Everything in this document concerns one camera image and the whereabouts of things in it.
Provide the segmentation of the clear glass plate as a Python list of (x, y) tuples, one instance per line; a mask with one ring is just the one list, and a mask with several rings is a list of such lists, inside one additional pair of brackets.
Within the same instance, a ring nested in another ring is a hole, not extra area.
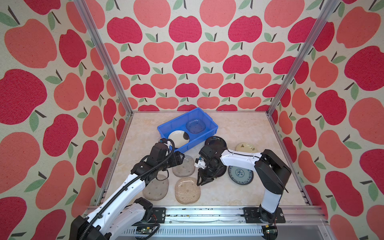
[(158, 175), (142, 191), (145, 199), (159, 201), (163, 199), (169, 189), (169, 180), (165, 175)]
[(183, 163), (181, 165), (173, 167), (172, 171), (176, 177), (184, 178), (191, 176), (194, 173), (195, 169), (195, 160), (191, 156), (185, 155)]
[(186, 129), (192, 134), (199, 134), (206, 129), (206, 124), (201, 119), (194, 119), (186, 123)]

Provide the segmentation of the white floral round plate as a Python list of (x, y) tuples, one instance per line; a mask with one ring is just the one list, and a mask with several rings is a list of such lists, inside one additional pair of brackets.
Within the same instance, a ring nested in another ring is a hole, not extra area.
[(173, 131), (168, 136), (168, 139), (174, 142), (175, 148), (181, 148), (190, 141), (189, 134), (182, 130)]

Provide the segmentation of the amber glass plate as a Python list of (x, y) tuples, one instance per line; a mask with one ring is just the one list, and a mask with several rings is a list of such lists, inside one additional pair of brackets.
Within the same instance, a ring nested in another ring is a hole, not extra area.
[(183, 205), (196, 203), (201, 196), (200, 186), (197, 186), (197, 179), (186, 177), (179, 179), (175, 185), (176, 200)]

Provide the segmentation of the cream yellow round plate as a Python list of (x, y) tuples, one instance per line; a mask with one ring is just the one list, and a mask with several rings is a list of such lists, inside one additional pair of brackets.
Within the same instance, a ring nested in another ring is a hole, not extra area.
[(236, 146), (237, 152), (244, 152), (244, 153), (258, 153), (258, 149), (249, 143), (240, 143)]

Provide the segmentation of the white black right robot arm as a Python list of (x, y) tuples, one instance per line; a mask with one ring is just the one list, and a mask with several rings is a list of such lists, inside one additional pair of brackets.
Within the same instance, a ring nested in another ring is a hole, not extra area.
[(203, 146), (200, 157), (195, 160), (198, 170), (198, 186), (211, 183), (219, 177), (225, 166), (240, 167), (258, 174), (265, 187), (263, 201), (258, 208), (259, 219), (263, 223), (273, 223), (276, 211), (286, 184), (291, 176), (291, 169), (271, 150), (262, 153), (242, 153), (227, 148), (214, 149)]

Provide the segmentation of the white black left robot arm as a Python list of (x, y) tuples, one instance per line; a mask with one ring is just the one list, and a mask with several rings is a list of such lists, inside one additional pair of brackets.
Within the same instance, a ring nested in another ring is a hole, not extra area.
[(130, 201), (137, 196), (159, 171), (167, 170), (183, 163), (183, 153), (169, 153), (163, 160), (149, 160), (145, 156), (131, 170), (123, 184), (100, 207), (88, 214), (78, 216), (70, 228), (70, 240), (115, 240), (127, 228), (143, 219), (149, 218), (152, 204), (139, 198), (133, 204)]

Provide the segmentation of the blue plastic bin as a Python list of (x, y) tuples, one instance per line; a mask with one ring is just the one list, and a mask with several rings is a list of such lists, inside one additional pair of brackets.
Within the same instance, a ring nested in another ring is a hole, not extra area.
[(184, 139), (183, 134), (189, 136), (189, 141), (187, 143), (180, 147), (176, 147), (176, 150), (181, 153), (187, 152), (196, 145), (204, 142), (209, 137), (214, 136), (217, 133), (218, 128), (219, 126), (213, 119), (200, 108), (191, 110), (157, 127), (161, 138), (168, 139), (175, 131), (182, 131), (182, 139)]

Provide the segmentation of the black round plate front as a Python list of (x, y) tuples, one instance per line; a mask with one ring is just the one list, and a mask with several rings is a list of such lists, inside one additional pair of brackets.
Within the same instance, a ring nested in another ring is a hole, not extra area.
[(217, 178), (223, 176), (227, 171), (227, 166), (224, 166), (222, 167), (219, 171), (218, 171), (218, 174), (217, 174)]

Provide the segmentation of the black round plate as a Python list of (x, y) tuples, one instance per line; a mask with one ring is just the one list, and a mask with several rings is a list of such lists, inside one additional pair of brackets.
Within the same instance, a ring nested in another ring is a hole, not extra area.
[(227, 171), (227, 166), (224, 166), (222, 167), (219, 171), (218, 171), (218, 174), (217, 174), (217, 178), (223, 176)]
[(205, 145), (209, 146), (211, 149), (215, 151), (227, 149), (226, 141), (223, 138), (218, 136), (212, 136), (206, 139)]

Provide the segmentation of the black round plate rear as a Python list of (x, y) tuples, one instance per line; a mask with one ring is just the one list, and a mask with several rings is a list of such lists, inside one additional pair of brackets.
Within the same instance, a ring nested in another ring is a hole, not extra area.
[(211, 149), (215, 151), (227, 149), (226, 141), (223, 138), (218, 136), (212, 136), (206, 139), (205, 145), (209, 146)]

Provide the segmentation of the blue patterned round plate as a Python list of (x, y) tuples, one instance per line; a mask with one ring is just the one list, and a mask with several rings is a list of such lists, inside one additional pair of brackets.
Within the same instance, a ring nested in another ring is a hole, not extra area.
[(242, 186), (250, 184), (254, 179), (253, 171), (235, 166), (228, 167), (228, 174), (233, 182)]

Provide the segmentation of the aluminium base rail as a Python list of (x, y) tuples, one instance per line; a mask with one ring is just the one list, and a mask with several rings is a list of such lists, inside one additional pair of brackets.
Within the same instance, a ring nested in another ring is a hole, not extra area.
[(334, 240), (320, 207), (282, 206), (270, 224), (256, 219), (246, 206), (154, 206), (132, 204), (96, 220), (86, 240)]

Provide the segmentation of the aluminium left corner post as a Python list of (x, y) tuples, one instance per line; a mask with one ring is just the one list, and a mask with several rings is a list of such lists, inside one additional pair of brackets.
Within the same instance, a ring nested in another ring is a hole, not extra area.
[(128, 113), (128, 116), (131, 117), (133, 115), (133, 110), (131, 108), (131, 105), (128, 101), (128, 98), (125, 94), (123, 85), (120, 81), (120, 78), (118, 74), (116, 73), (114, 69), (114, 65), (112, 63), (112, 60), (110, 58), (110, 55), (107, 51), (107, 48), (105, 47), (105, 44), (103, 43), (99, 31), (97, 29), (96, 23), (93, 20), (92, 14), (87, 6), (86, 1), (79, 1), (75, 0), (75, 5), (77, 7), (77, 10), (89, 32), (89, 35), (91, 37), (91, 40), (93, 41), (95, 48), (98, 51), (98, 54), (101, 58), (101, 61), (103, 62), (103, 65), (112, 81), (112, 84), (117, 91), (117, 95), (119, 96), (123, 107)]

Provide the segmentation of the aluminium corner post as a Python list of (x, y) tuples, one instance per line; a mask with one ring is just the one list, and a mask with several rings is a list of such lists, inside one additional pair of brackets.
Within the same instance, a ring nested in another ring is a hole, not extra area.
[(274, 110), (276, 109), (278, 103), (281, 101), (285, 91), (288, 89), (288, 85), (293, 80), (294, 76), (298, 72), (300, 66), (304, 62), (307, 54), (312, 49), (315, 41), (319, 37), (326, 23), (328, 22), (330, 16), (333, 14), (335, 9), (337, 8), (340, 1), (329, 0), (325, 3), (324, 7), (321, 9), (319, 17), (316, 19), (314, 26), (312, 27), (306, 41), (303, 43), (303, 47), (299, 50), (299, 54), (297, 55), (295, 61), (293, 62), (288, 74), (284, 77), (283, 82), (276, 94), (273, 98), (271, 105), (267, 111), (267, 117), (271, 117)]
[(103, 62), (103, 65), (112, 81), (112, 84), (117, 91), (117, 95), (119, 96), (123, 107), (128, 113), (128, 116), (131, 117), (133, 115), (133, 110), (131, 108), (131, 105), (128, 101), (128, 98), (125, 94), (123, 85), (120, 81), (120, 78), (118, 74), (116, 73), (114, 69), (114, 65), (112, 63), (112, 60), (110, 58), (110, 55), (107, 51), (107, 48), (105, 47), (105, 44), (103, 43), (99, 31), (97, 29), (96, 23), (93, 20), (92, 14), (87, 6), (86, 1), (79, 1), (75, 0), (75, 5), (77, 7), (77, 10), (89, 32), (89, 35), (91, 37), (91, 40), (93, 41), (95, 48), (98, 51), (98, 54), (101, 58), (101, 61)]

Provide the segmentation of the aluminium right corner post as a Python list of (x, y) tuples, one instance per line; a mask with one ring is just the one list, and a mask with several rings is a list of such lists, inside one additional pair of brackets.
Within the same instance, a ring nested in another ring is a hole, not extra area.
[(284, 77), (283, 82), (276, 94), (273, 98), (271, 105), (267, 111), (267, 117), (271, 117), (274, 110), (276, 109), (278, 103), (281, 101), (285, 91), (288, 89), (288, 85), (293, 80), (294, 76), (298, 72), (300, 66), (304, 62), (307, 54), (312, 49), (315, 41), (319, 37), (326, 23), (328, 22), (330, 16), (333, 14), (335, 9), (337, 8), (340, 1), (329, 0), (325, 3), (324, 7), (321, 9), (319, 17), (316, 19), (314, 26), (312, 27), (306, 41), (303, 43), (303, 47), (299, 50), (299, 54), (297, 55), (295, 61), (293, 62), (288, 74)]

